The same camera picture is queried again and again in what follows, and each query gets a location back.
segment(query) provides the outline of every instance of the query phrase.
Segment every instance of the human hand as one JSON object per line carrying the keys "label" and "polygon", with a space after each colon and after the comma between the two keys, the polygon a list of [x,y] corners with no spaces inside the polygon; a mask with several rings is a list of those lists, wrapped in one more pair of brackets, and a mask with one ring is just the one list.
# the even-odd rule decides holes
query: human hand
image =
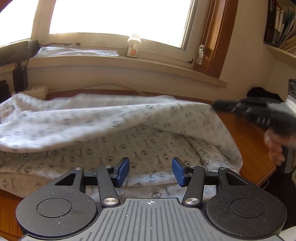
{"label": "human hand", "polygon": [[[265,145],[269,150],[269,158],[275,165],[280,166],[285,161],[284,155],[282,154],[282,146],[296,149],[296,134],[280,135],[275,134],[271,129],[268,129],[264,134]],[[292,166],[296,166],[296,153],[294,152],[294,160]]]}

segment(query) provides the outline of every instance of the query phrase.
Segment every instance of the wooden desk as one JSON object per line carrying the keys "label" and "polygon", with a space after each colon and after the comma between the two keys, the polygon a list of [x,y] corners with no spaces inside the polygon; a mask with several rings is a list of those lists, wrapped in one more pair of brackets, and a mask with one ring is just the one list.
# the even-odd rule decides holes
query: wooden desk
{"label": "wooden desk", "polygon": [[[73,96],[78,93],[99,93],[112,95],[137,95],[132,91],[114,90],[77,90],[52,93],[47,99]],[[146,93],[149,96],[159,95]],[[175,96],[177,99],[198,101],[210,104],[211,101]],[[244,164],[240,174],[251,182],[261,185],[275,171],[275,165],[268,158],[268,150],[263,142],[263,131],[247,123],[242,118],[236,118],[231,113],[219,113],[242,154]],[[22,233],[15,219],[15,209],[22,199],[0,190],[0,236],[9,241],[18,240]]]}

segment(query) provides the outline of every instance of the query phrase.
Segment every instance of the metal bolt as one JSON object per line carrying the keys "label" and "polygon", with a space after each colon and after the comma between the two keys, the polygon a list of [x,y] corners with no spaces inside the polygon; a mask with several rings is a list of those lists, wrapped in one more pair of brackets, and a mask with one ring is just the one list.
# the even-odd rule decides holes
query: metal bolt
{"label": "metal bolt", "polygon": [[104,204],[106,204],[106,205],[114,205],[117,203],[118,203],[118,200],[114,197],[108,197],[108,198],[104,199]]}
{"label": "metal bolt", "polygon": [[200,201],[195,198],[195,197],[189,197],[185,199],[185,203],[189,204],[189,205],[196,205],[198,204]]}

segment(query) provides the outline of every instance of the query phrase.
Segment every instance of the power strip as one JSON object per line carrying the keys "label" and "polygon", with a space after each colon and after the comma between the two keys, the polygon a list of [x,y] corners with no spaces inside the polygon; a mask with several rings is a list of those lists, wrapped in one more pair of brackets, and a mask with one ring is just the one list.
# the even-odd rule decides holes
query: power strip
{"label": "power strip", "polygon": [[23,94],[29,95],[31,97],[44,100],[47,97],[48,88],[46,85],[33,86],[33,87],[27,88],[24,91],[20,91],[20,92],[14,91],[11,93],[11,96],[13,96],[17,93],[23,93]]}

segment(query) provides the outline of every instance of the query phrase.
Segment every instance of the plastic bag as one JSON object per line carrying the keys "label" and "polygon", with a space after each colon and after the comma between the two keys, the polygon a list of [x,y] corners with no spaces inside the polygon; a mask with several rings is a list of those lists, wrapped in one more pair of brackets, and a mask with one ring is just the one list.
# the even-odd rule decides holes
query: plastic bag
{"label": "plastic bag", "polygon": [[73,49],[65,47],[41,47],[33,58],[44,58],[54,56],[119,56],[116,50],[98,50],[98,49]]}

